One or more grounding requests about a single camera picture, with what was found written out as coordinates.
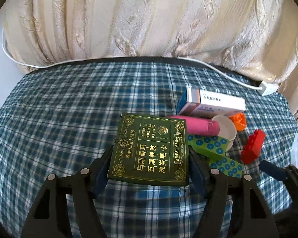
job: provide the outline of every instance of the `plaid tablecloth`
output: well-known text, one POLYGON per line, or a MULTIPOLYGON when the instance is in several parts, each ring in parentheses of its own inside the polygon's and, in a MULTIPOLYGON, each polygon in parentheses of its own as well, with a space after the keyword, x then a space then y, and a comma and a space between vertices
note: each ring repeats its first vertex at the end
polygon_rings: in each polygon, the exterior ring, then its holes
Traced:
MULTIPOLYGON (((235 78, 245 83, 242 76, 235 78)), ((238 132, 229 157, 239 154, 249 135, 262 129, 260 159, 288 165, 298 126, 279 93, 261 97, 209 69, 166 63, 88 63, 63 65, 26 75, 0 110, 0 220, 19 237, 34 198, 50 173, 67 176, 113 144, 122 112, 174 115, 188 87, 245 98, 247 128, 238 132)), ((289 206, 284 185, 260 173, 259 161, 245 166, 258 182, 272 212, 289 206)), ((68 209, 79 237, 73 200, 68 209)), ((190 237, 205 201, 193 185, 158 187, 109 180, 95 202, 108 237, 190 237)), ((231 201, 223 220, 225 236, 231 201)))

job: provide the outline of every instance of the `red building block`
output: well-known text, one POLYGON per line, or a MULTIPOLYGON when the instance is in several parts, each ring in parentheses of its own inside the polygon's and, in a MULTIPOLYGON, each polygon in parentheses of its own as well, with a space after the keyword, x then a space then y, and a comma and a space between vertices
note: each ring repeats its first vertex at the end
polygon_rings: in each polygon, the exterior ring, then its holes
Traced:
POLYGON ((248 165, 259 157, 264 139, 265 133, 262 130, 255 130, 254 134, 250 135, 241 154, 241 160, 244 164, 248 165))

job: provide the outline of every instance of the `pink cylinder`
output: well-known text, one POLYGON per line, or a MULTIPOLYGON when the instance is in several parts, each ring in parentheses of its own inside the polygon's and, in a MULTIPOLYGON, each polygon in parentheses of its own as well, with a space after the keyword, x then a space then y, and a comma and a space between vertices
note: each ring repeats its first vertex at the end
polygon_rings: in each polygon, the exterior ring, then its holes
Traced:
POLYGON ((187 123, 188 134, 217 136, 220 132, 220 126, 217 121, 204 118, 194 118, 190 116, 176 115, 169 118, 184 119, 187 123))

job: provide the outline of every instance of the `green box with blue circles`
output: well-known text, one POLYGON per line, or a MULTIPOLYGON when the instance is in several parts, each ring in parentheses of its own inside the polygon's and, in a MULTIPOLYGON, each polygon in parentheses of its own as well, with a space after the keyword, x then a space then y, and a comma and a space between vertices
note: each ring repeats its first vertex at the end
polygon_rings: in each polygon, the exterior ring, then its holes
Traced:
POLYGON ((188 144, 199 154, 209 158, 209 166, 217 168, 227 176, 240 178, 243 165, 225 156, 228 140, 220 136, 201 136, 188 134, 188 144))

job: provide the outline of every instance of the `white plug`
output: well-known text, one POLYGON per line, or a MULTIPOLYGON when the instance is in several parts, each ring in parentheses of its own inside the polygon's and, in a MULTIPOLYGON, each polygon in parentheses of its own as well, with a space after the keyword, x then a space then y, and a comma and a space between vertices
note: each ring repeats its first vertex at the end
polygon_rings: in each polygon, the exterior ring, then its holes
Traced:
POLYGON ((259 94, 261 94, 262 96, 266 96, 266 95, 270 95, 270 94, 273 94, 274 92, 276 92, 277 89, 279 88, 279 85, 276 83, 270 84, 270 83, 266 83, 266 82, 261 82, 259 87, 261 87, 261 89, 257 90, 257 92, 259 94))

